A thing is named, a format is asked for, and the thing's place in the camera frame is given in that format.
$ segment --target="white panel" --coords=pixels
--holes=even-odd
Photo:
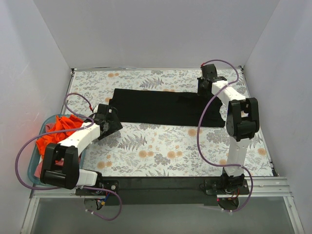
[[[251,96],[273,163],[312,233],[312,2],[281,0],[247,61]]]
[[[70,67],[244,65],[279,0],[35,0]]]
[[[0,32],[0,233],[17,234],[30,190],[16,179],[15,157],[43,121],[60,112],[70,69],[32,0],[0,1]],[[29,184],[33,147],[19,164]]]

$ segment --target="table surface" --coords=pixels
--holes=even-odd
[[[79,71],[70,92],[86,96],[96,106],[108,104],[115,88],[171,92],[197,92],[200,70],[116,70]],[[248,95],[246,82],[233,87]],[[218,70],[219,76],[235,80],[233,70]],[[69,107],[90,115],[83,99],[70,96]],[[227,107],[220,109],[226,119]],[[144,123],[122,123],[123,129],[87,147],[83,168],[103,176],[220,176],[222,168],[208,165],[198,154],[196,127]],[[225,128],[201,128],[200,144],[204,156],[213,163],[225,164],[229,136]],[[254,176],[273,176],[268,151],[259,132],[248,148],[245,166]]]

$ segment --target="black cloth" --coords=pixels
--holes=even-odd
[[[196,93],[115,89],[109,104],[118,110],[120,122],[197,126],[211,97],[200,97]],[[219,98],[213,100],[201,126],[224,127],[221,106]]]

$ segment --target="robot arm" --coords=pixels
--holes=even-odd
[[[217,94],[228,84],[224,77],[218,77],[214,64],[202,68],[202,77],[198,78],[198,94],[211,96]],[[230,136],[229,155],[226,164],[244,165],[247,148],[259,131],[258,102],[255,98],[247,98],[231,86],[226,87],[218,95],[223,104],[228,106],[226,129]],[[224,167],[223,187],[239,186],[244,179],[241,167]]]
[[[87,119],[83,126],[90,125]],[[50,143],[45,149],[40,181],[58,187],[73,189],[76,186],[95,186],[101,173],[79,169],[79,155],[95,139],[103,139],[122,129],[117,110],[109,105],[99,104],[95,108],[94,124],[76,131],[58,144]],[[56,165],[63,160],[63,166]]]

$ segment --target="orange cloth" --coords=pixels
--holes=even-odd
[[[59,130],[65,130],[65,129],[73,129],[73,128],[80,128],[83,123],[83,120],[80,118],[71,115],[69,118],[62,116],[59,118],[56,116],[56,122],[53,128],[51,128],[48,132],[54,132]],[[65,140],[67,137],[69,137],[71,134],[73,134],[75,131],[70,131],[66,133],[52,133],[49,135],[45,135],[38,139],[36,141],[39,153],[41,155],[41,158],[44,156],[44,151],[46,146],[49,143],[59,143],[62,140]]]

